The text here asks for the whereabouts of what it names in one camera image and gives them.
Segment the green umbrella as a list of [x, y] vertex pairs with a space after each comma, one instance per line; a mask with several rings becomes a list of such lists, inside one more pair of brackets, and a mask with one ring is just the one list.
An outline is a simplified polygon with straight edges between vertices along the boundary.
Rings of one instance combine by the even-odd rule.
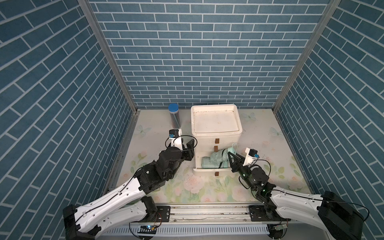
[[220, 163], [213, 163], [209, 157], [202, 158], [203, 169], [226, 169], [229, 167], [229, 162], [224, 161]]
[[238, 144], [233, 143], [231, 147], [223, 150], [219, 150], [218, 152], [214, 152], [211, 155], [210, 162], [213, 165], [216, 165], [217, 169], [220, 168], [228, 168], [229, 165], [229, 153], [235, 155], [238, 149]]

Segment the white plastic drawer cabinet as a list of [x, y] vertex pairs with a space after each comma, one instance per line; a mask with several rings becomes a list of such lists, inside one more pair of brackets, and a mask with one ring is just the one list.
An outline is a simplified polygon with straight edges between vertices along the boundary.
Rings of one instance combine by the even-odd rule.
[[200, 152], [227, 149], [237, 143], [243, 133], [238, 108], [234, 104], [193, 106], [192, 134]]

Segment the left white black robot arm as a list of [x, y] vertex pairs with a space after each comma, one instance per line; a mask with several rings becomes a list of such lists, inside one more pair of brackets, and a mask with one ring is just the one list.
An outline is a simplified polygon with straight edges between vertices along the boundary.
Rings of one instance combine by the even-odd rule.
[[132, 222], [155, 222], [158, 208], [149, 193], [172, 179], [183, 161], [195, 155], [195, 140], [180, 148], [168, 146], [159, 159], [139, 168], [133, 177], [108, 194], [83, 206], [63, 210], [67, 240], [94, 240], [115, 227]]

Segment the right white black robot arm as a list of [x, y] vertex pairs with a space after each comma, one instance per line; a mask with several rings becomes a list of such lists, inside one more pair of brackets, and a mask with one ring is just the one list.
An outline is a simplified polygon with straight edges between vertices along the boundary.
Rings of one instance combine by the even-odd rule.
[[248, 149], [245, 157], [228, 153], [232, 172], [239, 173], [240, 182], [251, 190], [254, 198], [265, 205], [267, 212], [281, 219], [296, 220], [326, 231], [335, 240], [360, 240], [366, 217], [337, 194], [321, 195], [285, 190], [269, 182], [269, 175], [257, 165], [258, 154]]

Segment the floral table mat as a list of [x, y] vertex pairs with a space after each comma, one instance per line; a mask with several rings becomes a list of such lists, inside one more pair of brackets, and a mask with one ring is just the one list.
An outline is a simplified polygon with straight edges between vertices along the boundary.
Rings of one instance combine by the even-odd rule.
[[[310, 193], [294, 155], [271, 110], [240, 110], [243, 134], [236, 151], [256, 149], [258, 164], [269, 175], [270, 182], [286, 190]], [[134, 123], [133, 135], [125, 155], [118, 185], [129, 180], [136, 170], [158, 159], [172, 127], [167, 110], [142, 110]], [[196, 176], [195, 163], [185, 161], [177, 175], [152, 192], [156, 203], [234, 203], [253, 202], [254, 195], [239, 182], [239, 176]]]

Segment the blue lid pencil tube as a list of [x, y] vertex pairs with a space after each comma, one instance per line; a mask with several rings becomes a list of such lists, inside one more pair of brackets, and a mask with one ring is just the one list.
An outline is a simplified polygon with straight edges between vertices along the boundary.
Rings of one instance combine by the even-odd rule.
[[171, 122], [173, 125], [174, 129], [180, 129], [181, 128], [181, 120], [180, 120], [180, 115], [179, 115], [179, 106], [178, 104], [170, 104], [168, 107], [168, 110], [170, 112], [171, 116]]

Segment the metal base rail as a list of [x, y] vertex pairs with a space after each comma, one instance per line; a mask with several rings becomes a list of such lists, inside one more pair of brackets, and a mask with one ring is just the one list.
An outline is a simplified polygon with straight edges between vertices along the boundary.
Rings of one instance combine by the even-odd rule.
[[200, 204], [154, 204], [156, 211], [138, 202], [121, 208], [124, 224], [241, 224], [241, 223], [303, 223], [297, 216], [279, 217], [272, 207], [261, 202], [249, 203], [200, 203]]

